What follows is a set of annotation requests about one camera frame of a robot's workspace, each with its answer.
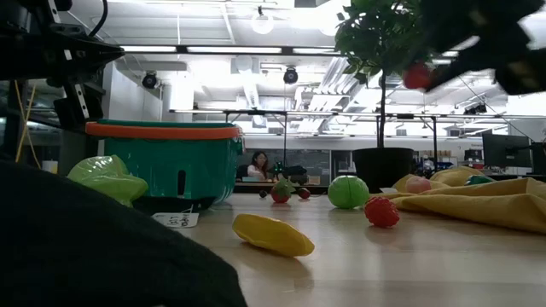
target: small label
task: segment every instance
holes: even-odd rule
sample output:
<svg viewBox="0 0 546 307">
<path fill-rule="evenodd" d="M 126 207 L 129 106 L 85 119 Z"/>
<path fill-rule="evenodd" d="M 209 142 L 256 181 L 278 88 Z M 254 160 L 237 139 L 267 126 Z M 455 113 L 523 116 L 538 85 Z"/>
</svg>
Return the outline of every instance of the small label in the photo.
<svg viewBox="0 0 546 307">
<path fill-rule="evenodd" d="M 169 228 L 192 228 L 199 213 L 155 213 L 152 218 Z"/>
</svg>

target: black plant pot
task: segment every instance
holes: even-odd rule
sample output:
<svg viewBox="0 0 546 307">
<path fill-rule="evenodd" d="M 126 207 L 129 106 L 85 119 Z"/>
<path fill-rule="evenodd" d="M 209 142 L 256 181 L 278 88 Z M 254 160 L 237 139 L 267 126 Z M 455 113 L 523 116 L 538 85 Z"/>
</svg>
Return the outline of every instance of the black plant pot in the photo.
<svg viewBox="0 0 546 307">
<path fill-rule="evenodd" d="M 400 178 L 411 173 L 413 149 L 365 148 L 352 152 L 357 176 L 368 185 L 370 193 L 390 188 Z"/>
</svg>

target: orange rim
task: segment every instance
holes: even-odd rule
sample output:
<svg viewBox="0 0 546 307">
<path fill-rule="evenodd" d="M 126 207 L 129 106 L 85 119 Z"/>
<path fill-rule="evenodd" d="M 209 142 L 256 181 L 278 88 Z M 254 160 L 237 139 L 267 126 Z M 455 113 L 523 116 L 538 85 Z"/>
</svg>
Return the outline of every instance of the orange rim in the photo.
<svg viewBox="0 0 546 307">
<path fill-rule="evenodd" d="M 224 140 L 241 136 L 237 127 L 165 128 L 87 123 L 85 131 L 92 136 L 152 140 Z"/>
</svg>

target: black fabric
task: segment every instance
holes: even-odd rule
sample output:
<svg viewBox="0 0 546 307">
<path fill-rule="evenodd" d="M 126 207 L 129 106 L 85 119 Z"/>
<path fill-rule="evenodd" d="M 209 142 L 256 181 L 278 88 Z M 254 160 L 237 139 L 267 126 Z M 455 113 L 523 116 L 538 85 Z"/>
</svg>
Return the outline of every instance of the black fabric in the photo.
<svg viewBox="0 0 546 307">
<path fill-rule="evenodd" d="M 2 306 L 247 306 L 235 270 L 151 217 L 0 162 Z"/>
</svg>

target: security camera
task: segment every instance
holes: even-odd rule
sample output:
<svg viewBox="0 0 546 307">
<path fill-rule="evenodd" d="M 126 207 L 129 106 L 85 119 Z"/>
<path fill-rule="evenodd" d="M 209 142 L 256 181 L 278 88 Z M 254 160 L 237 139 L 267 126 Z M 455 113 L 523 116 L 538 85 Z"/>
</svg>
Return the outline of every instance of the security camera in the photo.
<svg viewBox="0 0 546 307">
<path fill-rule="evenodd" d="M 284 73 L 283 80 L 285 84 L 295 84 L 298 82 L 298 73 L 296 72 L 296 68 L 288 67 L 287 71 Z"/>
<path fill-rule="evenodd" d="M 158 87 L 160 87 L 161 82 L 157 78 L 157 72 L 146 72 L 146 76 L 142 79 L 142 86 L 150 89 L 155 90 Z"/>
</svg>

